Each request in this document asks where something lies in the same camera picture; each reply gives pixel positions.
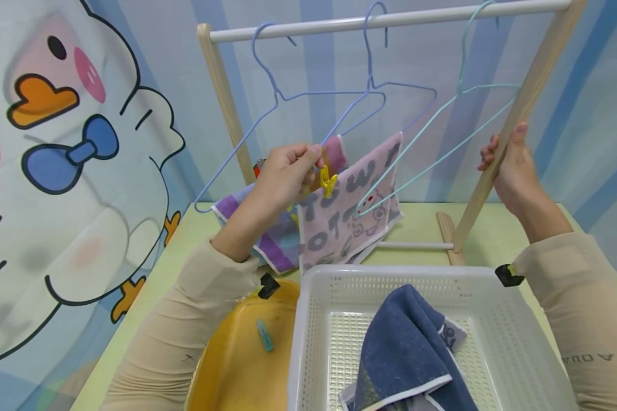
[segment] hanger hook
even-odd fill
[[[256,31],[254,31],[254,35],[251,38],[251,53],[254,55],[254,59],[256,60],[256,62],[258,63],[258,65],[261,66],[262,69],[265,70],[265,73],[267,73],[268,78],[270,79],[270,83],[271,83],[271,87],[274,89],[274,94],[279,94],[283,97],[283,93],[281,92],[281,90],[279,90],[279,87],[277,86],[277,82],[274,79],[273,74],[271,73],[270,69],[268,68],[268,66],[266,66],[265,64],[263,64],[263,62],[261,61],[261,58],[258,57],[258,53],[256,52],[256,40],[258,39],[258,35],[261,34],[261,31],[263,29],[265,29],[265,27],[269,27],[269,26],[274,26],[277,23],[263,23],[262,25],[258,26],[256,28]],[[295,43],[295,41],[293,39],[291,39],[290,37],[287,37],[287,39],[296,47],[297,43]]]
[[[488,5],[494,4],[494,3],[496,3],[494,0],[485,1],[484,3],[480,5],[480,7],[478,7],[477,10],[473,12],[471,17],[468,19],[468,23],[466,24],[466,28],[464,29],[464,36],[462,38],[462,65],[461,65],[461,68],[459,69],[459,79],[457,81],[457,95],[460,95],[462,93],[462,88],[464,84],[464,69],[466,67],[466,40],[468,40],[468,31],[471,28],[471,25],[473,24],[473,21],[475,20],[475,18],[478,16],[478,13],[481,12]]]
[[[381,1],[376,1],[368,8],[368,13],[366,13],[366,18],[363,21],[363,39],[366,42],[366,51],[368,52],[368,86],[372,86],[375,88],[375,81],[372,77],[372,51],[370,51],[370,43],[368,41],[368,21],[370,20],[370,14],[372,14],[372,10],[375,6],[381,6],[384,14],[387,13],[386,5]],[[384,27],[384,47],[389,47],[389,27]]]

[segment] beige sleeve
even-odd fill
[[[208,241],[196,247],[137,330],[101,410],[183,410],[210,336],[238,300],[260,284],[257,263],[253,258],[235,263]]]
[[[617,272],[594,238],[534,243],[514,265],[546,313],[580,409],[617,411]]]

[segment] perforated basket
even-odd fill
[[[301,281],[288,410],[342,410],[363,338],[386,296],[412,284],[468,333],[455,358],[480,410],[578,410],[567,375],[520,291],[477,267],[319,265]]]

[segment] light green table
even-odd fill
[[[447,212],[456,222],[464,212],[465,204],[402,204],[404,219],[396,225],[388,237],[389,241],[442,241],[441,232],[436,220],[436,212]],[[574,227],[580,230],[576,221],[565,211]],[[160,300],[163,294],[174,282],[186,256],[201,240],[217,233],[219,224],[214,215],[201,215],[189,208],[181,224],[176,229],[174,237],[156,263],[142,291],[130,308],[121,326],[114,333],[101,359],[96,364],[87,384],[76,399],[73,411],[97,410],[105,396],[106,389],[112,380],[114,371],[123,357],[130,340],[135,335],[141,321],[151,308]],[[520,224],[502,204],[486,204],[464,247],[467,265],[496,268],[499,265],[511,263],[512,260],[528,245]],[[406,251],[391,248],[378,248],[366,259],[365,264],[374,265],[448,265],[444,251]],[[299,281],[299,273],[291,275]],[[546,317],[527,282],[520,286],[526,302],[532,308],[539,323],[542,325],[548,340],[559,355],[548,327]]]

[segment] black clip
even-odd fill
[[[264,300],[270,298],[271,295],[274,294],[274,291],[281,287],[281,285],[274,280],[274,277],[272,277],[270,273],[265,273],[265,275],[261,277],[261,285],[263,287],[260,291],[258,291],[258,297]]]
[[[523,282],[524,276],[517,276],[514,272],[514,267],[511,264],[503,264],[496,268],[496,277],[503,283],[505,288],[515,287]]]

